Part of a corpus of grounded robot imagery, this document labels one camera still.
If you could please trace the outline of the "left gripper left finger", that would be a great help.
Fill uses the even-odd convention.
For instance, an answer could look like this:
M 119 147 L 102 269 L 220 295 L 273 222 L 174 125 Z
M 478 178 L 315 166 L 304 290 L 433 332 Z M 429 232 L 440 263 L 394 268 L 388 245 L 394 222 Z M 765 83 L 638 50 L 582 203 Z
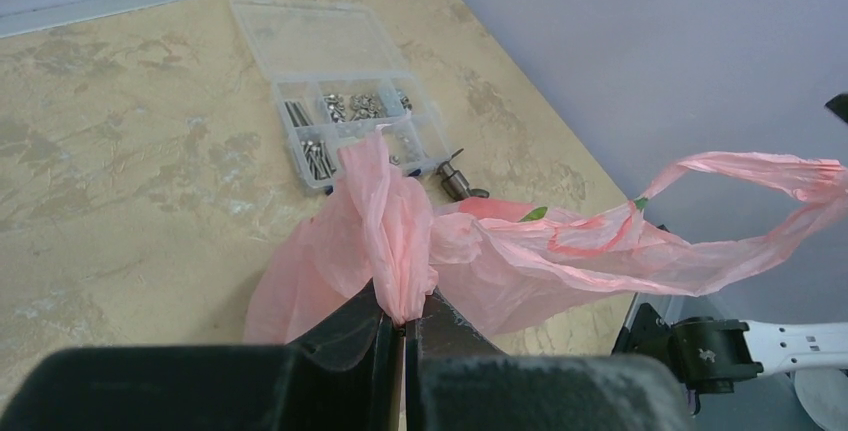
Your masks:
M 5 430 L 394 430 L 402 338 L 365 286 L 288 344 L 82 347 L 45 358 Z

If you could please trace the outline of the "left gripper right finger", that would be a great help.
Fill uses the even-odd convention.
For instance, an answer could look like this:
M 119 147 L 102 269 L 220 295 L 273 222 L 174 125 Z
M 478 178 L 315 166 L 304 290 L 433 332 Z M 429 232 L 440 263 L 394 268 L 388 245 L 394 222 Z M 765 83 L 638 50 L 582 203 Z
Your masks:
M 405 325 L 410 430 L 692 430 L 682 390 L 634 354 L 512 356 L 440 292 Z

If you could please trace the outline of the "pink plastic bag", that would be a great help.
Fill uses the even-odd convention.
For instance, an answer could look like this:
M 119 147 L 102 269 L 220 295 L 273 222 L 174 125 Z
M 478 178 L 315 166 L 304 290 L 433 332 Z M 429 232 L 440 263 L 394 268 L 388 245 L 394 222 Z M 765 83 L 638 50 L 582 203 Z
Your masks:
M 635 200 L 592 217 L 491 198 L 434 207 L 389 160 L 379 131 L 338 152 L 343 173 L 323 207 L 277 248 L 246 314 L 248 343 L 289 343 L 366 286 L 397 325 L 435 293 L 477 330 L 497 335 L 624 293 L 701 296 L 784 262 L 847 214 L 836 160 L 707 152 L 667 166 Z M 688 172 L 786 193 L 800 208 L 763 236 L 691 244 L 643 215 Z

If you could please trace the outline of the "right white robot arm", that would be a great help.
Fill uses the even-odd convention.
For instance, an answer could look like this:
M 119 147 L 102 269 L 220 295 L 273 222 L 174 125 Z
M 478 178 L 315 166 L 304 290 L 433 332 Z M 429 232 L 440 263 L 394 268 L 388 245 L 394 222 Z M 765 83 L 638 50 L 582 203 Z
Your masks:
M 734 215 L 735 231 L 725 241 L 731 260 L 731 279 L 774 268 L 788 259 L 801 241 L 838 221 L 847 219 L 847 170 L 830 169 L 836 183 L 826 188 L 826 198 L 804 203 L 773 230 L 763 224 L 741 226 Z M 738 382 L 775 375 L 800 386 L 821 384 L 830 396 L 847 397 L 847 324 L 775 324 L 740 319 L 736 311 L 724 317 L 696 316 L 671 319 L 672 307 L 638 298 L 613 347 L 616 353 L 636 353 L 662 362 L 683 385 L 689 410 L 697 414 L 700 398 L 727 394 Z

